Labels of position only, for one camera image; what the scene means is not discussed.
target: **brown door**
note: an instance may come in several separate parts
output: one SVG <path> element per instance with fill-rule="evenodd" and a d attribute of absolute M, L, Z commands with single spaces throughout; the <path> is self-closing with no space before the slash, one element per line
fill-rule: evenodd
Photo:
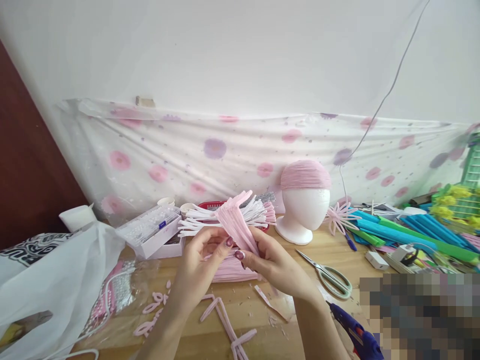
<path fill-rule="evenodd" d="M 87 204 L 0 41 L 0 249 L 67 232 L 65 210 Z"/>

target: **scissors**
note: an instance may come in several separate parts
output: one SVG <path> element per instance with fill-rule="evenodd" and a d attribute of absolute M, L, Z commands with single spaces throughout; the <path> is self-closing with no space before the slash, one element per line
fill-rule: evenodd
<path fill-rule="evenodd" d="M 323 266 L 317 264 L 303 252 L 295 249 L 306 261 L 310 263 L 320 278 L 321 283 L 325 286 L 333 295 L 339 297 L 340 299 L 348 299 L 352 294 L 352 284 L 350 281 L 338 270 L 335 270 L 330 266 Z"/>

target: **white plastic bag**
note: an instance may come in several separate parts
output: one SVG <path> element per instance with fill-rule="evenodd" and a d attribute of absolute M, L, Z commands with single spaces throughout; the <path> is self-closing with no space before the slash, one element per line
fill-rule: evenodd
<path fill-rule="evenodd" d="M 124 247 L 111 226 L 96 221 L 0 285 L 0 338 L 15 321 L 53 313 L 0 353 L 0 359 L 43 359 L 65 347 L 55 358 L 68 354 Z"/>

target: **hand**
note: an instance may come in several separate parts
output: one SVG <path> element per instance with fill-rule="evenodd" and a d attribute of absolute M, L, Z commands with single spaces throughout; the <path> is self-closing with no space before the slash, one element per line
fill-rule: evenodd
<path fill-rule="evenodd" d="M 221 227 L 203 227 L 185 246 L 168 305 L 188 316 L 208 291 L 214 275 L 234 244 Z"/>
<path fill-rule="evenodd" d="M 234 256 L 251 270 L 261 274 L 281 292 L 307 301 L 318 301 L 321 293 L 302 267 L 270 235 L 249 226 L 258 244 L 260 257 L 246 250 L 235 251 Z"/>

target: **black and white fabric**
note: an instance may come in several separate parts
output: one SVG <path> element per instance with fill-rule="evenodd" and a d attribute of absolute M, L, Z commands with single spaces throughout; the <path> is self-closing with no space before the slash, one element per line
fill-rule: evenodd
<path fill-rule="evenodd" d="M 41 233 L 0 250 L 0 285 L 66 242 L 71 233 Z"/>

